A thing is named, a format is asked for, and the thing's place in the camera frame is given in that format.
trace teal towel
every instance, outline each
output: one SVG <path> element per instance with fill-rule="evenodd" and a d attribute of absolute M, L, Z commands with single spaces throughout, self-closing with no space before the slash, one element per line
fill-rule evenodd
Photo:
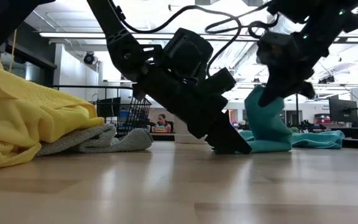
<path fill-rule="evenodd" d="M 344 135 L 340 131 L 320 134 L 292 134 L 278 117 L 284 109 L 284 100 L 277 98 L 271 104 L 261 108 L 258 104 L 264 88 L 257 86 L 245 100 L 249 126 L 252 131 L 242 131 L 240 135 L 252 148 L 252 153 L 283 152 L 292 147 L 310 147 L 319 149 L 340 149 Z"/>

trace yellow towel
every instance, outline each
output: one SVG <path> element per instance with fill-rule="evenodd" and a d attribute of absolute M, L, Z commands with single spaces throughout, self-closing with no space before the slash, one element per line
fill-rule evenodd
<path fill-rule="evenodd" d="M 0 167 L 31 161 L 40 141 L 101 124 L 87 101 L 5 72 L 0 63 Z"/>

